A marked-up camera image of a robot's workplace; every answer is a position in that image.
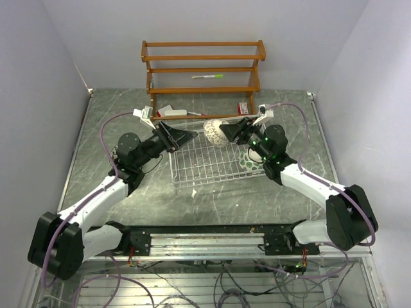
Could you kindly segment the purple pattern cream bowl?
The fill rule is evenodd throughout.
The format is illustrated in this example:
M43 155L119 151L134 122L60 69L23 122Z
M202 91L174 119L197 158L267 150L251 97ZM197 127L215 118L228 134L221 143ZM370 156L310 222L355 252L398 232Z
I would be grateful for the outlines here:
M228 122L224 119L210 119L203 125L204 135L207 140L213 146L219 148L224 147L230 143L225 134L220 129L221 124L228 124Z

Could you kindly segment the green leaf pattern bowl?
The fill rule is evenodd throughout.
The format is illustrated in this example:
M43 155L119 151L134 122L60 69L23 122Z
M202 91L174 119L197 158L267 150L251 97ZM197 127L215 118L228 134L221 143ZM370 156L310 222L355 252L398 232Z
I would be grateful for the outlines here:
M262 158L250 147L240 153L238 162L240 167L247 172L256 173L263 169Z

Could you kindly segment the white wire dish rack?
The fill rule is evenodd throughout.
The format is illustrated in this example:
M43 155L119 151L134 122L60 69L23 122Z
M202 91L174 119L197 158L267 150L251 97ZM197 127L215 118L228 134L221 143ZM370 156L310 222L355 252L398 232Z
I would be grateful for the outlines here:
M240 164L240 158L248 153L246 145L230 143L221 148L212 145L204 134L204 123L205 121L179 121L171 124L176 129L194 131L198 134L181 149L169 154L174 189L264 175L261 167L249 171Z

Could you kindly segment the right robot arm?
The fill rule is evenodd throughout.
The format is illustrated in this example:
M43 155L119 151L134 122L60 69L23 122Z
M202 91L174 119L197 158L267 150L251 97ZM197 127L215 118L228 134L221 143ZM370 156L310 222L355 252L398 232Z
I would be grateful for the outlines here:
M218 129L229 142L248 145L270 180L294 189L324 209L325 219L304 220L291 227L291 234L283 238L287 252L299 253L311 243L343 251L374 244L378 224L364 189L336 184L304 169L287 154L288 139L282 126L273 124L262 130L246 117L237 123L223 122Z

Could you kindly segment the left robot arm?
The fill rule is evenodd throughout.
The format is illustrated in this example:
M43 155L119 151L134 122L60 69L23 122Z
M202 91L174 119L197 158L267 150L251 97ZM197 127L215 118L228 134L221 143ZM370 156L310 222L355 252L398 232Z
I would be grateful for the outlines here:
M41 215L31 240L28 261L60 280L67 280L95 255L105 251L117 255L127 253L132 247L128 227L109 221L93 230L93 224L139 187L145 176L145 164L165 151L173 153L181 149L197 135L164 122L155 125L152 136L145 141L135 133L124 133L111 158L113 168L99 186L69 208Z

